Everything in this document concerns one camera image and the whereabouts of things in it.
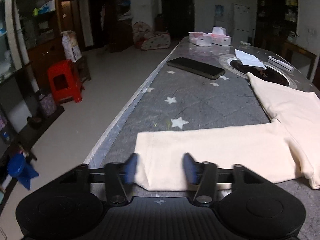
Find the plastic bag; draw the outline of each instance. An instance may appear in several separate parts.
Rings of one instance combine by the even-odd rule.
[[[72,62],[76,62],[82,57],[75,32],[63,32],[62,45],[66,59],[71,59]]]

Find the smartphone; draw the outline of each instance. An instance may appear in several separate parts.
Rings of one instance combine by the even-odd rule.
[[[169,60],[167,62],[167,65],[180,68],[185,71],[213,80],[219,78],[220,76],[223,76],[226,72],[223,68],[212,66],[185,57],[178,57],[173,60]]]

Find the refrigerator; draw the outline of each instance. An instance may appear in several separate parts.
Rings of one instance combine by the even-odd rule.
[[[234,4],[232,41],[248,42],[250,33],[250,7]]]

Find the wooden stool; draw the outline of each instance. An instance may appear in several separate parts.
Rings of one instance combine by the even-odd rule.
[[[75,63],[76,68],[78,69],[79,77],[82,82],[86,80],[91,80],[88,63],[87,63],[87,56],[82,56],[78,59]]]

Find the tissue paper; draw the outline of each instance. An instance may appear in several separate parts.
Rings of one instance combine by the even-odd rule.
[[[241,61],[242,65],[262,67],[267,69],[266,66],[254,55],[243,52],[242,50],[235,49],[236,57]]]

